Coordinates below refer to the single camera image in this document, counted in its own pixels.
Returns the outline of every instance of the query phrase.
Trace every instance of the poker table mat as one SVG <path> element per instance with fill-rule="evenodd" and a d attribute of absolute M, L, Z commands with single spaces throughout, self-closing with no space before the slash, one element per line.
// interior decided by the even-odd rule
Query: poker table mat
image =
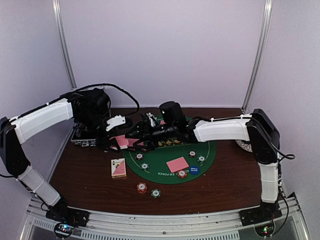
<path fill-rule="evenodd" d="M 207 141 L 199 143 L 175 143 L 177 140 L 169 138 L 165 142 L 160 143 L 161 146 L 153 151 L 144 152 L 140 149 L 136 151 L 123 150 L 122 154 L 125 158 L 126 165 L 129 166 L 140 177 L 149 180 L 151 182 L 159 184 L 182 184 L 193 179 L 200 177 L 204 174 L 213 164 L 216 156 L 216 142 Z M 190 157 L 188 153 L 190 151 L 196 152 L 196 157 Z M 142 160 L 136 159 L 136 154 L 143 154 Z M 197 162 L 199 156 L 204 156 L 204 162 Z M 171 173 L 167 162 L 184 157 L 189 167 L 199 167 L 198 174 L 189 173 L 189 167 L 184 170 L 187 172 L 185 178 L 180 178 L 177 172 Z M 147 170 L 143 170 L 141 165 L 143 163 L 149 164 Z"/>

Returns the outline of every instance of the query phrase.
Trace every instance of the black cable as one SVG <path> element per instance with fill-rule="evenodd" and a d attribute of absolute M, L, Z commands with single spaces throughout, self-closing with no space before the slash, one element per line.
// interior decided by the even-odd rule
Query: black cable
<path fill-rule="evenodd" d="M 269 141 L 271 146 L 282 156 L 280 158 L 279 162 L 281 162 L 283 159 L 288 159 L 288 160 L 294 160 L 296 158 L 296 155 L 289 153 L 289 154 L 284 154 L 281 152 L 271 141 Z"/>
<path fill-rule="evenodd" d="M 88 85 L 88 86 L 81 87 L 81 88 L 76 89 L 76 90 L 74 90 L 74 91 L 72 91 L 72 92 L 69 92 L 69 93 L 67 93 L 67 94 L 77 93 L 77 92 L 79 92 L 79 91 L 81 91 L 81 90 L 84 90 L 84 89 L 88 89 L 88 88 L 92 88 L 92 87 L 99 87 L 99 86 L 109 86 L 109 87 L 113 87 L 113 88 L 115 88 L 115 89 L 118 89 L 120 92 L 123 92 L 124 94 L 126 94 L 129 98 L 131 98 L 131 99 L 134 101 L 134 103 L 136 104 L 136 109 L 135 109 L 135 111 L 129 112 L 129 113 L 123 115 L 123 116 L 129 116 L 129 115 L 135 114 L 135 113 L 137 113 L 137 112 L 139 111 L 139 109 L 140 109 L 139 102 L 138 102 L 129 92 L 127 92 L 126 90 L 124 90 L 124 89 L 122 89 L 121 87 L 119 87 L 119 86 L 117 86 L 117 85 L 115 85 L 115 84 L 112 84 L 112 83 L 97 83 L 97 84 L 92 84 L 92 85 Z"/>
<path fill-rule="evenodd" d="M 76 89 L 76 90 L 69 91 L 69 92 L 61 95 L 60 97 L 58 97 L 58 98 L 56 98 L 56 99 L 48 102 L 48 104 L 51 105 L 51 104 L 53 104 L 53 103 L 55 103 L 55 102 L 57 102 L 57 101 L 65 98 L 66 96 L 68 96 L 68 95 L 70 95 L 70 94 L 77 93 L 77 92 L 79 92 L 79 91 L 81 91 L 81 90 L 85 90 L 85 89 L 92 88 L 92 87 L 100 87 L 100 86 L 109 86 L 109 87 L 113 87 L 113 88 L 115 88 L 115 89 L 118 89 L 120 92 L 123 92 L 124 94 L 126 94 L 129 98 L 131 98 L 131 99 L 134 101 L 134 103 L 136 104 L 136 109 L 135 109 L 135 111 L 130 112 L 130 113 L 127 113 L 127 114 L 124 115 L 124 116 L 129 116 L 129 115 L 135 114 L 135 113 L 137 113 L 137 112 L 139 111 L 139 109 L 140 109 L 139 102 L 138 102 L 129 92 L 127 92 L 126 90 L 124 90 L 124 89 L 120 88 L 119 86 L 117 86 L 117 85 L 115 85 L 115 84 L 112 84 L 112 83 L 97 83 L 97 84 L 87 85 L 87 86 L 78 88 L 78 89 Z M 29 111 L 21 114 L 20 116 L 18 116 L 17 119 L 22 118 L 22 117 L 24 117 L 24 116 L 26 116 L 26 115 L 28 115 L 28 114 L 30 114 L 30 113 L 33 113 L 33 112 L 35 112 L 35 111 L 37 111 L 37 110 L 39 110 L 39 109 L 42 109 L 42 108 L 46 107 L 46 106 L 47 106 L 47 104 L 43 104 L 43 105 L 38 106 L 38 107 L 36 107 L 36 108 L 34 108 L 34 109 L 32 109 L 32 110 L 29 110 Z"/>
<path fill-rule="evenodd" d="M 2 175 L 2 174 L 0 174 L 0 177 L 5 178 L 5 179 L 15 178 L 15 176 L 12 176 L 12 175 L 6 176 L 6 175 Z"/>
<path fill-rule="evenodd" d="M 289 205 L 288 205 L 287 200 L 286 200 L 286 199 L 284 198 L 284 196 L 282 195 L 280 188 L 279 188 L 279 194 L 280 194 L 281 198 L 283 199 L 283 201 L 284 201 L 284 203 L 285 203 L 285 205 L 286 205 L 286 216 L 285 216 L 285 219 L 284 219 L 282 225 L 279 227 L 279 229 L 278 229 L 275 233 L 272 234 L 272 237 L 273 237 L 274 235 L 276 235 L 276 234 L 284 227 L 284 225 L 285 225 L 286 222 L 287 222 L 288 216 L 289 216 Z"/>

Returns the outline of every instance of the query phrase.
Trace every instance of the glass panel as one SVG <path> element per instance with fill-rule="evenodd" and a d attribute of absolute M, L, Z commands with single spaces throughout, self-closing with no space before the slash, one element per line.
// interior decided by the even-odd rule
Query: glass panel
<path fill-rule="evenodd" d="M 275 221 L 275 231 L 281 227 L 284 219 Z M 258 236 L 253 227 L 239 231 L 241 240 L 261 240 L 263 237 Z M 299 240 L 298 232 L 292 216 L 289 216 L 282 229 L 274 236 L 272 240 Z"/>

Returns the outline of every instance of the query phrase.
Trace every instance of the brown wooden surface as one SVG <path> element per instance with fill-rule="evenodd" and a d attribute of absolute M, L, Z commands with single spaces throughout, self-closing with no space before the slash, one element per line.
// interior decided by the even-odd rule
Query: brown wooden surface
<path fill-rule="evenodd" d="M 113 109 L 112 115 L 128 109 Z M 160 114 L 157 108 L 143 108 L 139 113 Z M 184 108 L 188 117 L 232 117 L 235 108 Z M 134 115 L 134 122 L 140 120 Z M 234 140 L 217 141 L 216 157 L 211 168 L 195 180 L 181 184 L 159 184 L 145 180 L 128 166 L 127 177 L 112 179 L 111 159 L 121 153 L 105 153 L 95 147 L 68 143 L 55 169 L 51 184 L 65 196 L 71 207 L 141 215 L 195 214 L 234 210 L 259 205 L 260 171 L 251 153 Z M 137 184 L 147 184 L 147 193 L 137 192 Z M 152 189 L 161 197 L 153 198 Z"/>

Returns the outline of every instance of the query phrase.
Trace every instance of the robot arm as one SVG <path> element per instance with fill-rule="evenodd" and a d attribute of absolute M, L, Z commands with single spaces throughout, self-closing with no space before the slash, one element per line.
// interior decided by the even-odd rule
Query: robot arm
<path fill-rule="evenodd" d="M 22 144 L 37 133 L 62 121 L 74 118 L 86 131 L 94 133 L 97 145 L 106 150 L 117 145 L 115 128 L 130 126 L 124 116 L 109 118 L 110 99 L 103 89 L 67 93 L 57 100 L 35 110 L 13 117 L 0 119 L 0 157 L 9 174 L 39 197 L 50 209 L 47 217 L 74 226 L 85 226 L 88 212 L 68 208 L 67 200 L 60 195 L 31 165 Z"/>
<path fill-rule="evenodd" d="M 261 109 L 237 117 L 222 119 L 195 117 L 187 121 L 180 105 L 176 102 L 165 102 L 159 108 L 165 124 L 152 126 L 149 115 L 142 114 L 142 121 L 127 133 L 127 138 L 139 139 L 133 144 L 135 148 L 153 150 L 159 146 L 158 142 L 168 138 L 177 138 L 185 143 L 212 140 L 250 141 L 254 158 L 260 168 L 262 194 L 260 208 L 256 212 L 250 210 L 248 214 L 243 212 L 242 224 L 255 224 L 268 221 L 274 215 L 279 216 L 280 135 Z M 145 143 L 144 146 L 138 145 L 141 142 Z"/>

